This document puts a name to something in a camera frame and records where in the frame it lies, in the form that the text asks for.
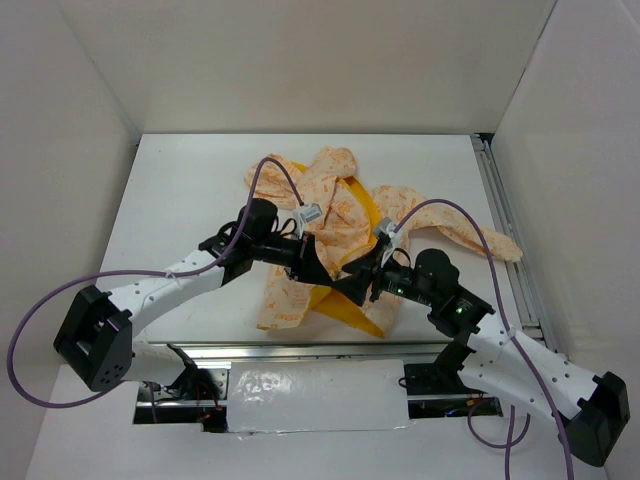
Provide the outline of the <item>yellow and patterned jacket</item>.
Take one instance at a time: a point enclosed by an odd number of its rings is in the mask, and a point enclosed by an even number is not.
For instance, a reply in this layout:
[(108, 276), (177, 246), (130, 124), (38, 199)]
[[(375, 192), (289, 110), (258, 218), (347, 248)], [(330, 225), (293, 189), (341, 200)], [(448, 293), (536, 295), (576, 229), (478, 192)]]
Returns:
[[(349, 149), (325, 147), (309, 166), (272, 155), (263, 168), (252, 166), (245, 182), (255, 189), (255, 197), (284, 210), (293, 210), (300, 201), (320, 206), (323, 214), (311, 222), (310, 230), (319, 258), (331, 275), (373, 247), (374, 225), (384, 217), (403, 221), (406, 233), (434, 227), (477, 254), (489, 250), (505, 262), (522, 258), (522, 250), (506, 235), (487, 228), (475, 231), (462, 214), (448, 206), (421, 206), (424, 196), (410, 187), (383, 185), (365, 190), (356, 173), (356, 159)], [(414, 207), (421, 207), (418, 213), (412, 211)], [(400, 303), (400, 298), (384, 293), (376, 302), (358, 307), (328, 287), (296, 283), (283, 268), (272, 266), (257, 326), (261, 330), (295, 328), (309, 313), (317, 312), (383, 338)]]

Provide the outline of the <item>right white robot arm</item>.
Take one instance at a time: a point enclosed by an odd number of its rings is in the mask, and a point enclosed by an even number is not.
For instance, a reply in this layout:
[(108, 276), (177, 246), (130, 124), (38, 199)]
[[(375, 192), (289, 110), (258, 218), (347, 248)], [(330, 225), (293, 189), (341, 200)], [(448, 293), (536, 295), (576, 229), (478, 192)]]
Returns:
[(630, 419), (624, 380), (598, 375), (549, 350), (464, 288), (441, 250), (420, 252), (403, 266), (378, 251), (345, 266), (335, 289), (357, 305), (389, 293), (429, 307), (427, 318), (449, 337), (436, 379), (448, 392), (464, 386), (488, 393), (550, 426), (573, 456), (606, 463)]

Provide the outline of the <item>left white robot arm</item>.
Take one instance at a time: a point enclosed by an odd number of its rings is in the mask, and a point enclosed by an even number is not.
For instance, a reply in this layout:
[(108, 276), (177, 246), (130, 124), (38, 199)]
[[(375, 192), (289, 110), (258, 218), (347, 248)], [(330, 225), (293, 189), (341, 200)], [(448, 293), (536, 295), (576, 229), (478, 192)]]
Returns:
[(247, 273), (254, 262), (281, 266), (299, 283), (329, 286), (309, 231), (320, 218), (317, 204), (298, 207), (294, 229), (278, 225), (278, 208), (265, 199), (243, 207), (236, 220), (157, 276), (101, 291), (80, 290), (54, 339), (54, 348), (93, 392), (123, 381), (153, 382), (176, 399), (196, 390), (200, 369), (179, 347), (150, 345), (138, 335), (185, 302), (217, 290)]

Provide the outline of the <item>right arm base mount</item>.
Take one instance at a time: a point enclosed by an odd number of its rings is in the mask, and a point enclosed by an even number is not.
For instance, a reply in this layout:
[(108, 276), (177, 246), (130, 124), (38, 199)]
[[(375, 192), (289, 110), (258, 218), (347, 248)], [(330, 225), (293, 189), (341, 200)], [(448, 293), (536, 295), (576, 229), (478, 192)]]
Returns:
[(473, 415), (500, 416), (499, 402), (492, 396), (465, 387), (461, 381), (435, 363), (404, 365), (398, 385), (407, 395), (412, 420), (462, 418)]

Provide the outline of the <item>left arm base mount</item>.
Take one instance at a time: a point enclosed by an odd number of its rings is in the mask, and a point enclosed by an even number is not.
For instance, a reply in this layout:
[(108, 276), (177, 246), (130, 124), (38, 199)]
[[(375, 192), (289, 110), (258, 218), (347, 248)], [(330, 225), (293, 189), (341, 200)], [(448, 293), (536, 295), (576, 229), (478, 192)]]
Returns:
[(231, 363), (214, 361), (198, 368), (196, 377), (171, 387), (141, 382), (133, 424), (189, 424), (204, 432), (226, 433)]

